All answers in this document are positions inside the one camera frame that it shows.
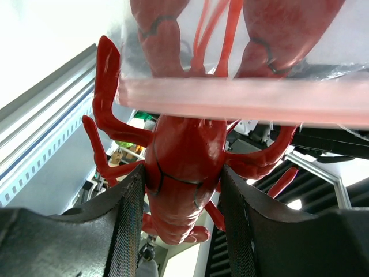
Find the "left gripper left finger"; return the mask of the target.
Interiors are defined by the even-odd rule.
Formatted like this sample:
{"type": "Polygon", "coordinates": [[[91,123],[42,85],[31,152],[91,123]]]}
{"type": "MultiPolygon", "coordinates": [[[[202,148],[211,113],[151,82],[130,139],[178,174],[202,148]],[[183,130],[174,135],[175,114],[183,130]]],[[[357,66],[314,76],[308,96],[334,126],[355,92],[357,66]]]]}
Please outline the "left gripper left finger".
{"type": "Polygon", "coordinates": [[[1,209],[2,276],[134,276],[145,169],[61,215],[1,209]]]}

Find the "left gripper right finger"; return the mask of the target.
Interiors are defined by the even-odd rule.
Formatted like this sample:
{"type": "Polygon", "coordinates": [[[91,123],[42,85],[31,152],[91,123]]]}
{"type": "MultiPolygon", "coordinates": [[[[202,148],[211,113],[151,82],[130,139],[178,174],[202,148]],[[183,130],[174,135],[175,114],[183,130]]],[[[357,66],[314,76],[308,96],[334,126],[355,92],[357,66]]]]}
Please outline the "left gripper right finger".
{"type": "Polygon", "coordinates": [[[367,209],[296,211],[228,166],[220,198],[232,276],[368,275],[367,209]]]}

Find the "clear zip top bag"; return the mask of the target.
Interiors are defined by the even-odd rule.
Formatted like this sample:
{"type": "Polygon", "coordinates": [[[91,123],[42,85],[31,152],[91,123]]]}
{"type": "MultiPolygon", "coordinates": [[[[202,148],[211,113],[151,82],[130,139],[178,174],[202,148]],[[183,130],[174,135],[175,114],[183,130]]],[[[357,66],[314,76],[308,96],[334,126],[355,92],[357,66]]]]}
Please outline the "clear zip top bag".
{"type": "Polygon", "coordinates": [[[367,1],[124,1],[116,101],[368,128],[367,1]]]}

